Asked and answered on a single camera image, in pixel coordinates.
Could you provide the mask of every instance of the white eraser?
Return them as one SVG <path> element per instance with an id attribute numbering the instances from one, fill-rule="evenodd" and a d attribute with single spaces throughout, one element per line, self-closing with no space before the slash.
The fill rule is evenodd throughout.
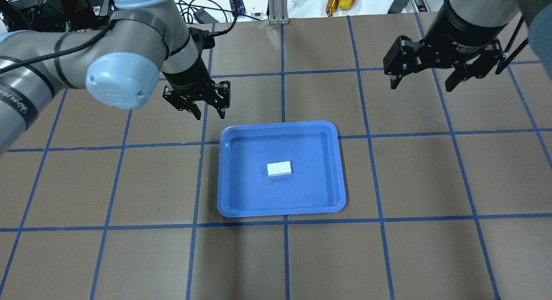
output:
<path id="1" fill-rule="evenodd" d="M 292 173 L 292 164 L 289 161 L 267 164 L 268 177 L 289 175 Z"/>

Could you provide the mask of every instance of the blue tape line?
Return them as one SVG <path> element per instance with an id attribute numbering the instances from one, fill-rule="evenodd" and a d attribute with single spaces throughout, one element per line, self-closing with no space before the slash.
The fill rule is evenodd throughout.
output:
<path id="1" fill-rule="evenodd" d="M 48 141 L 46 143 L 46 147 L 45 147 L 44 153 L 42 155 L 42 159 L 40 160 L 40 165 L 38 167 L 38 170 L 36 171 L 35 180 L 33 182 L 33 188 L 31 189 L 31 192 L 29 194 L 29 200 L 27 200 L 27 204 L 25 206 L 25 210 L 23 212 L 23 216 L 22 216 L 21 222 L 19 224 L 16 239 L 13 243 L 12 251 L 9 255 L 8 263 L 6 264 L 6 269 L 4 270 L 4 275 L 2 276 L 2 282 L 0 282 L 0 295 L 2 294 L 2 290 L 4 290 L 4 285 L 6 284 L 6 279 L 8 278 L 9 269 L 12 266 L 13 257 L 16 254 L 17 245 L 19 244 L 19 237 L 21 236 L 23 226 L 25 225 L 25 220 L 27 218 L 27 214 L 29 213 L 29 208 L 31 206 L 31 202 L 33 202 L 33 197 L 34 197 L 34 194 L 35 194 L 35 191 L 36 191 L 36 185 L 38 184 L 40 174 L 42 173 L 42 168 L 44 167 L 44 161 L 46 160 L 46 156 L 48 154 L 48 148 L 50 147 L 50 144 L 52 143 L 53 133 L 56 130 L 57 121 L 60 118 L 61 108 L 63 108 L 63 103 L 65 102 L 65 97 L 66 96 L 67 96 L 67 89 L 65 89 L 65 91 L 63 92 L 63 96 L 61 97 L 60 105 L 59 105 L 59 107 L 57 107 L 56 117 L 53 120 L 52 129 L 50 130 L 50 135 L 48 137 Z"/>
<path id="2" fill-rule="evenodd" d="M 541 64 L 541 61 L 521 61 L 521 62 L 510 62 L 511 66 L 519 66 L 524 64 Z"/>
<path id="3" fill-rule="evenodd" d="M 396 217 L 385 218 L 385 222 L 465 221 L 473 218 L 473 216 Z"/>
<path id="4" fill-rule="evenodd" d="M 132 144 L 125 148 L 144 148 L 144 147 L 177 147 L 177 146 L 199 146 L 201 141 L 191 141 L 189 143 L 160 143 L 160 144 Z"/>
<path id="5" fill-rule="evenodd" d="M 523 213 L 523 214 L 489 214 L 477 215 L 479 219 L 519 219 L 519 218 L 548 218 L 552 213 Z M 473 216 L 422 216 L 422 217 L 388 217 L 385 222 L 432 222 L 432 221 L 463 221 L 472 220 Z M 229 223 L 181 223 L 181 224 L 146 224 L 146 225 L 109 225 L 108 230 L 148 230 L 148 229 L 187 229 L 187 228 L 230 228 L 248 227 L 256 225 L 292 225 L 292 224 L 348 224 L 348 223 L 380 223 L 379 218 L 346 218 L 346 219 L 302 219 L 296 221 L 251 221 Z M 103 230 L 101 225 L 77 227 L 27 227 L 22 232 L 34 231 L 98 231 Z M 14 232 L 18 228 L 0 228 L 0 232 Z"/>
<path id="6" fill-rule="evenodd" d="M 477 217 L 479 219 L 541 218 L 541 217 L 552 217 L 552 213 L 493 214 L 493 215 L 478 215 Z"/>
<path id="7" fill-rule="evenodd" d="M 538 131 L 550 132 L 552 128 L 540 128 Z M 517 129 L 517 130 L 496 130 L 496 131 L 455 131 L 455 135 L 479 135 L 479 134 L 504 134 L 504 133 L 533 133 L 534 129 Z M 450 135 L 450 132 L 423 132 L 423 133 L 389 133 L 389 134 L 374 134 L 372 138 L 385 138 L 385 137 L 423 137 L 423 136 L 439 136 Z M 361 139 L 367 138 L 366 135 L 340 135 L 338 139 Z M 155 144 L 131 144 L 125 145 L 125 148 L 139 148 L 139 147 L 177 147 L 177 146 L 199 146 L 201 141 L 191 141 L 189 143 L 155 143 Z M 218 145 L 218 141 L 205 141 L 204 145 Z M 122 146 L 103 146 L 103 147 L 74 147 L 63 148 L 55 147 L 49 148 L 48 151 L 71 151 L 71 150 L 112 150 L 121 149 Z M 23 153 L 23 152 L 43 152 L 42 148 L 22 148 L 22 149 L 10 149 L 7 152 L 10 153 Z"/>
<path id="8" fill-rule="evenodd" d="M 420 22 L 420 18 L 418 17 L 418 14 L 414 14 L 416 16 L 416 22 L 418 23 L 418 28 L 420 29 L 420 33 L 422 34 L 422 38 L 425 38 L 425 34 L 422 30 L 422 23 Z M 496 286 L 495 281 L 495 275 L 492 272 L 491 267 L 491 261 L 489 260 L 489 255 L 487 253 L 487 246 L 485 245 L 485 239 L 483 238 L 483 232 L 481 231 L 481 225 L 479 224 L 479 219 L 477 218 L 477 211 L 475 210 L 475 204 L 474 200 L 471 196 L 471 189 L 469 182 L 467 181 L 467 175 L 466 171 L 464 169 L 464 163 L 462 161 L 462 157 L 460 154 L 460 149 L 458 147 L 458 143 L 456 140 L 455 132 L 452 126 L 452 122 L 450 121 L 450 116 L 447 109 L 447 104 L 445 103 L 445 99 L 443 96 L 443 91 L 441 90 L 441 86 L 439 85 L 439 80 L 437 78 L 437 74 L 434 69 L 432 69 L 433 79 L 435 80 L 435 85 L 437 88 L 437 92 L 439 93 L 439 99 L 441 101 L 441 105 L 443 106 L 443 111 L 445 114 L 445 118 L 447 119 L 447 125 L 450 131 L 450 137 L 452 138 L 452 142 L 454 145 L 454 151 L 456 152 L 456 157 L 458 159 L 458 165 L 460 166 L 460 171 L 462 173 L 462 179 L 464 180 L 464 186 L 466 188 L 466 194 L 467 199 L 469 201 L 470 207 L 471 207 L 471 214 L 473 215 L 474 222 L 475 222 L 475 228 L 477 229 L 477 236 L 479 237 L 479 243 L 481 244 L 481 250 L 483 251 L 483 258 L 485 259 L 485 265 L 487 266 L 487 272 L 489 273 L 489 279 L 491 280 L 491 286 L 493 293 L 495 295 L 496 299 L 500 299 L 499 290 Z"/>
<path id="9" fill-rule="evenodd" d="M 536 137 L 540 141 L 540 146 L 543 148 L 544 155 L 546 156 L 546 160 L 548 160 L 548 165 L 552 169 L 552 158 L 550 157 L 550 154 L 548 153 L 548 149 L 546 148 L 546 143 L 544 143 L 543 136 L 540 134 L 539 127 L 536 125 L 535 118 L 533 117 L 533 114 L 531 113 L 531 110 L 529 109 L 529 105 L 527 104 L 527 101 L 523 97 L 523 92 L 521 91 L 521 88 L 519 87 L 519 84 L 516 80 L 516 76 L 514 76 L 514 73 L 512 71 L 512 68 L 510 66 L 507 67 L 508 72 L 510 73 L 510 77 L 512 78 L 512 81 L 514 82 L 514 86 L 516 86 L 516 90 L 518 91 L 519 98 L 521 99 L 523 103 L 523 107 L 525 107 L 525 110 L 527 111 L 527 116 L 529 116 L 529 119 L 531 120 L 531 125 L 533 125 L 534 132 L 536 133 Z"/>
<path id="10" fill-rule="evenodd" d="M 276 75 L 303 75 L 303 74 L 327 74 L 330 72 L 361 72 L 383 70 L 383 68 L 358 68 L 358 69 L 325 69 L 325 70 L 299 70 L 294 72 L 260 72 L 253 74 L 230 74 L 230 75 L 213 75 L 211 78 L 240 78 L 240 77 L 259 77 L 259 76 L 276 76 Z"/>
<path id="11" fill-rule="evenodd" d="M 280 64 L 282 68 L 280 72 L 284 74 L 285 72 L 285 56 L 284 56 L 284 25 L 280 24 Z"/>
<path id="12" fill-rule="evenodd" d="M 383 70 L 383 68 L 360 68 L 361 72 L 371 71 L 371 70 Z"/>
<path id="13" fill-rule="evenodd" d="M 213 49 L 209 50 L 209 65 L 207 66 L 207 72 L 211 74 L 211 68 L 213 67 Z M 191 277 L 194 270 L 194 256 L 195 256 L 195 237 L 197 234 L 198 212 L 199 212 L 199 195 L 201 192 L 201 173 L 203 172 L 203 157 L 205 153 L 205 131 L 207 131 L 207 115 L 209 111 L 209 104 L 205 103 L 203 108 L 203 128 L 201 129 L 201 149 L 199 150 L 199 162 L 198 162 L 198 178 L 195 186 L 195 203 L 194 203 L 194 219 L 193 227 L 191 228 L 191 240 L 190 240 L 190 256 L 188 259 L 188 281 L 186 283 L 186 300 L 191 296 Z"/>
<path id="14" fill-rule="evenodd" d="M 356 69 L 327 69 L 327 70 L 300 70 L 296 72 L 285 72 L 286 75 L 303 75 L 303 74 L 327 74 L 329 72 L 356 72 Z"/>
<path id="15" fill-rule="evenodd" d="M 505 134 L 505 133 L 529 133 L 534 132 L 533 129 L 519 130 L 497 130 L 497 131 L 455 131 L 455 135 L 479 135 L 479 134 Z"/>
<path id="16" fill-rule="evenodd" d="M 440 135 L 450 135 L 450 132 L 375 134 L 375 135 L 371 135 L 371 137 L 372 137 L 372 138 L 385 138 L 385 137 L 420 137 L 420 136 L 440 136 Z"/>
<path id="17" fill-rule="evenodd" d="M 353 45 L 353 54 L 354 54 L 354 62 L 355 67 L 357 69 L 357 80 L 358 80 L 358 89 L 360 93 L 361 98 L 361 107 L 362 107 L 362 114 L 364 117 L 364 127 L 366 128 L 366 135 L 367 135 L 367 141 L 368 141 L 368 152 L 370 155 L 370 165 L 372 169 L 372 176 L 374 180 L 374 188 L 375 188 L 375 194 L 376 194 L 376 203 L 378 204 L 378 218 L 380 223 L 380 231 L 381 231 L 381 243 L 383 245 L 383 254 L 384 254 L 384 260 L 385 260 L 385 271 L 387 273 L 387 281 L 389 285 L 389 296 L 391 300 L 395 300 L 395 292 L 393 289 L 393 279 L 391 275 L 391 265 L 389 261 L 389 251 L 387 247 L 387 236 L 385 234 L 385 219 L 383 216 L 383 209 L 381 208 L 381 198 L 380 198 L 380 191 L 379 191 L 379 185 L 378 185 L 378 173 L 376 172 L 376 166 L 374 162 L 374 150 L 372 145 L 372 139 L 371 139 L 371 133 L 370 133 L 370 126 L 368 125 L 368 119 L 367 119 L 367 113 L 366 113 L 366 106 L 364 104 L 364 90 L 362 88 L 362 79 L 361 79 L 361 69 L 359 67 L 359 61 L 358 61 L 358 53 L 357 53 L 357 45 L 354 40 L 354 33 L 353 33 L 353 25 L 351 24 L 351 17 L 347 16 L 347 24 L 349 25 L 349 34 L 351 35 L 351 44 Z"/>
<path id="18" fill-rule="evenodd" d="M 42 152 L 43 148 L 23 148 L 23 149 L 8 149 L 7 153 L 32 153 L 32 152 Z"/>
<path id="19" fill-rule="evenodd" d="M 282 122 L 285 122 L 285 49 L 284 49 L 284 25 L 280 25 L 280 60 L 282 62 Z M 285 273 L 285 299 L 290 300 L 289 288 L 289 236 L 288 236 L 288 215 L 284 215 L 284 273 Z"/>
<path id="20" fill-rule="evenodd" d="M 289 288 L 289 235 L 288 215 L 284 215 L 284 273 L 285 273 L 285 300 L 290 300 L 291 291 Z"/>
<path id="21" fill-rule="evenodd" d="M 359 139 L 359 138 L 367 138 L 367 135 L 343 135 L 338 136 L 338 139 Z"/>
<path id="22" fill-rule="evenodd" d="M 129 126 L 130 126 L 130 119 L 132 117 L 132 110 L 128 112 L 128 115 L 126 116 L 126 125 L 125 125 L 125 131 L 122 135 L 122 146 L 121 151 L 119 154 L 119 162 L 117 164 L 117 169 L 115 172 L 115 178 L 113 180 L 113 187 L 111 190 L 111 197 L 109 198 L 109 204 L 107 207 L 107 214 L 105 214 L 105 223 L 103 226 L 103 232 L 102 232 L 102 240 L 100 241 L 100 248 L 98 251 L 98 258 L 96 259 L 96 265 L 94 268 L 94 276 L 92 278 L 92 286 L 90 288 L 90 300 L 94 299 L 94 294 L 96 292 L 96 283 L 98 282 L 98 274 L 100 270 L 100 264 L 102 263 L 102 256 L 103 256 L 103 249 L 105 247 L 105 239 L 107 237 L 107 231 L 109 229 L 109 220 L 111 219 L 111 211 L 113 209 L 113 202 L 115 200 L 115 194 L 117 191 L 117 184 L 119 182 L 119 174 L 121 172 L 121 166 L 122 166 L 122 159 L 125 155 L 125 145 L 126 145 L 126 137 L 129 133 Z"/>
<path id="23" fill-rule="evenodd" d="M 280 76 L 281 83 L 280 86 L 282 86 L 282 122 L 285 122 L 285 76 Z"/>
<path id="24" fill-rule="evenodd" d="M 241 77 L 260 77 L 260 76 L 276 76 L 281 75 L 281 72 L 260 72 L 258 74 L 234 74 L 234 75 L 213 75 L 211 78 L 241 78 Z"/>
<path id="25" fill-rule="evenodd" d="M 193 223 L 144 224 L 144 225 L 110 225 L 109 230 L 151 230 L 151 229 L 186 229 L 194 227 Z"/>
<path id="26" fill-rule="evenodd" d="M 90 231 L 90 230 L 103 230 L 101 225 L 83 225 L 79 227 L 29 227 L 23 228 L 23 232 L 30 231 Z"/>
<path id="27" fill-rule="evenodd" d="M 73 147 L 73 148 L 49 148 L 48 151 L 73 151 L 73 150 L 110 150 L 121 149 L 122 146 L 101 146 L 101 147 Z"/>

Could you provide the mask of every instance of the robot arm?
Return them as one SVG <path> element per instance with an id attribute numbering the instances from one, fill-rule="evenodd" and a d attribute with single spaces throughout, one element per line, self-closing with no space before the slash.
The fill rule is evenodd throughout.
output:
<path id="1" fill-rule="evenodd" d="M 147 102 L 160 71 L 170 84 L 163 97 L 175 108 L 199 120 L 194 102 L 203 100 L 224 117 L 229 82 L 215 84 L 201 60 L 201 51 L 214 47 L 213 34 L 188 29 L 173 0 L 114 1 L 120 10 L 95 38 L 98 33 L 0 35 L 0 155 L 63 88 L 87 88 L 103 103 L 134 109 Z M 32 65 L 26 61 L 89 41 L 74 53 Z M 14 69 L 18 63 L 22 67 Z"/>
<path id="2" fill-rule="evenodd" d="M 424 39 L 413 42 L 406 36 L 399 36 L 385 55 L 384 72 L 392 77 L 391 88 L 397 88 L 404 76 L 427 68 L 454 68 L 445 82 L 448 92 L 463 80 L 487 76 L 497 63 L 499 74 L 508 60 L 504 60 L 501 44 L 496 37 L 519 13 L 518 5 L 526 22 L 533 26 L 534 19 L 539 23 L 543 22 L 539 17 L 547 9 L 551 9 L 551 2 L 552 0 L 444 0 L 443 7 Z M 539 44 L 545 42 L 538 37 L 532 41 L 532 33 L 541 37 L 543 32 L 530 27 L 529 41 L 551 73 L 550 47 L 539 47 Z"/>

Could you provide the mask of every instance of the blue tray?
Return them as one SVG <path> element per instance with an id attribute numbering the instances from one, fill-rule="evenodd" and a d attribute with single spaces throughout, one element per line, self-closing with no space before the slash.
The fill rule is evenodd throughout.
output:
<path id="1" fill-rule="evenodd" d="M 269 177 L 267 164 L 292 173 Z M 337 212 L 345 206 L 337 129 L 329 121 L 235 125 L 220 136 L 217 207 L 225 217 Z"/>

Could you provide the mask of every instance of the cable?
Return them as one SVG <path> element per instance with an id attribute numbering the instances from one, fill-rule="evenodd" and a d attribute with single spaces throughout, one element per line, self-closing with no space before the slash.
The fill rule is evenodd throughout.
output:
<path id="1" fill-rule="evenodd" d="M 519 22 L 516 25 L 516 29 L 514 29 L 514 32 L 512 33 L 512 37 L 510 37 L 510 41 L 508 41 L 508 45 L 506 45 L 506 48 L 504 49 L 504 53 L 508 53 L 510 49 L 512 48 L 512 45 L 514 41 L 516 40 L 517 34 L 519 33 L 519 30 L 521 29 L 521 26 L 523 25 L 523 17 L 519 18 Z M 529 43 L 528 39 L 525 39 L 522 41 L 522 43 L 512 52 L 511 55 L 508 56 L 507 59 L 502 58 L 499 61 L 499 66 L 496 68 L 495 74 L 500 75 L 501 72 L 504 71 L 508 67 L 508 65 L 517 57 L 517 55 L 527 46 Z"/>
<path id="2" fill-rule="evenodd" d="M 192 5 L 195 1 L 197 1 L 197 0 L 191 0 L 190 3 L 188 4 L 188 6 Z M 221 10 L 221 11 L 223 10 L 222 6 L 220 6 L 218 3 L 216 3 L 216 2 L 213 1 L 213 0 L 204 0 L 204 1 L 212 2 L 212 3 L 214 3 L 217 7 L 219 7 L 219 10 Z M 228 17 L 226 16 L 226 13 L 223 12 L 223 14 L 224 14 L 224 20 L 225 20 L 225 22 L 228 22 Z"/>
<path id="3" fill-rule="evenodd" d="M 5 68 L 0 69 L 0 74 L 4 74 L 5 72 L 10 72 L 11 70 L 14 70 L 14 69 L 17 69 L 17 68 L 21 68 L 21 67 L 24 67 L 24 66 L 29 66 L 31 64 L 35 64 L 35 63 L 42 62 L 42 61 L 49 60 L 49 59 L 59 58 L 60 56 L 63 56 L 63 55 L 67 55 L 67 54 L 75 53 L 77 51 L 84 50 L 84 49 L 90 47 L 91 45 L 97 43 L 100 39 L 102 39 L 102 37 L 104 37 L 107 34 L 107 32 L 113 28 L 115 23 L 116 23 L 115 21 L 109 23 L 108 27 L 106 27 L 105 29 L 102 29 L 102 31 L 100 31 L 98 34 L 96 34 L 96 36 L 92 37 L 91 39 L 89 39 L 89 41 L 83 43 L 82 45 L 78 45 L 76 47 L 73 47 L 73 48 L 70 48 L 70 49 L 67 49 L 67 50 L 58 51 L 58 52 L 50 53 L 50 54 L 47 54 L 47 55 L 38 56 L 36 58 L 24 60 L 24 61 L 19 62 L 19 63 L 11 64 L 9 66 L 6 66 Z"/>
<path id="4" fill-rule="evenodd" d="M 510 55 L 504 62 L 500 62 L 499 66 L 496 68 L 495 74 L 500 75 L 501 72 L 503 72 L 504 69 L 508 67 L 508 65 L 517 57 L 517 55 L 525 48 L 525 46 L 529 44 L 529 40 L 526 38 L 522 43 L 512 52 L 512 55 Z"/>
<path id="5" fill-rule="evenodd" d="M 31 27 L 31 24 L 29 23 L 29 21 L 27 21 L 27 19 L 21 14 L 21 12 L 19 11 L 19 9 L 16 8 L 16 6 L 13 4 L 12 0 L 7 0 L 8 1 L 8 4 L 10 4 L 10 6 L 12 6 L 12 8 L 16 11 L 16 13 L 19 13 L 19 15 L 21 16 L 21 18 L 25 21 L 25 23 L 27 24 L 28 28 L 30 30 L 33 29 L 33 27 Z"/>
<path id="6" fill-rule="evenodd" d="M 181 5 L 188 6 L 188 4 L 187 4 L 186 2 L 184 2 L 184 1 L 182 1 L 182 4 L 181 4 Z M 226 10 L 226 9 L 217 9 L 217 8 L 205 7 L 205 6 L 199 6 L 199 5 L 189 5 L 189 7 L 191 7 L 191 9 L 194 9 L 194 7 L 195 7 L 195 11 L 197 11 L 197 8 L 203 8 L 203 9 L 211 9 L 211 10 L 217 10 L 217 11 L 224 11 L 224 12 L 226 12 L 226 13 L 232 14 L 232 11 Z M 250 19 L 257 20 L 257 21 L 262 21 L 261 19 L 257 19 L 256 17 L 252 17 L 252 16 L 248 16 L 248 15 L 240 15 L 240 17 L 246 17 L 246 18 L 250 18 Z"/>
<path id="7" fill-rule="evenodd" d="M 238 6 L 238 1 L 237 0 L 232 0 L 234 2 L 234 6 Z M 234 21 L 232 22 L 232 24 L 230 25 L 230 27 L 228 27 L 227 29 L 225 29 L 224 31 L 215 31 L 213 33 L 208 33 L 207 35 L 208 36 L 212 36 L 212 37 L 218 37 L 218 36 L 221 36 L 221 35 L 225 35 L 225 34 L 228 34 L 229 31 L 232 31 L 232 29 L 234 28 L 234 26 L 236 25 L 236 21 L 238 20 L 238 17 L 234 17 Z"/>
<path id="8" fill-rule="evenodd" d="M 509 52 L 510 48 L 512 48 L 512 45 L 514 43 L 514 40 L 516 40 L 517 34 L 519 33 L 519 30 L 521 29 L 521 25 L 523 25 L 523 17 L 519 18 L 519 22 L 516 25 L 516 29 L 514 29 L 514 32 L 512 33 L 512 37 L 510 37 L 510 41 L 508 42 L 508 45 L 504 49 L 504 52 Z"/>

